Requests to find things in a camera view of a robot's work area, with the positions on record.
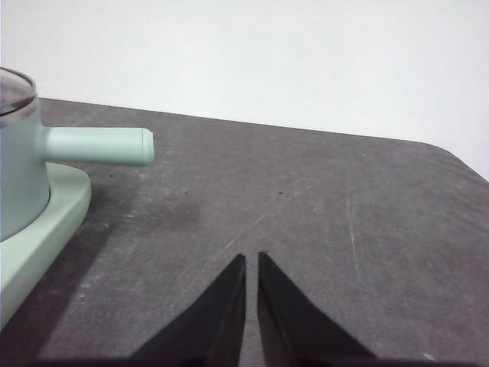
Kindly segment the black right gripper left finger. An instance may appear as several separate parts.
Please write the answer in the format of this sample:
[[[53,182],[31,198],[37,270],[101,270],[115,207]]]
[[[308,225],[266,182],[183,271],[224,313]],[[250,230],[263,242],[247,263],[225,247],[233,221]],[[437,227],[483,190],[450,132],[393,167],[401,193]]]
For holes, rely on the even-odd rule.
[[[246,261],[236,255],[203,293],[150,338],[134,360],[238,360],[245,326]]]

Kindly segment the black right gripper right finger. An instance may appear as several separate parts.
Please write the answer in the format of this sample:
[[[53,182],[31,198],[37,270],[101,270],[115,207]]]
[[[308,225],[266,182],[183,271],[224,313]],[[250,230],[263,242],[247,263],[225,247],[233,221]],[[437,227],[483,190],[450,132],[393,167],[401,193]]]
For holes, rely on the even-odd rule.
[[[325,315],[265,252],[258,254],[257,316],[266,360],[375,360]]]

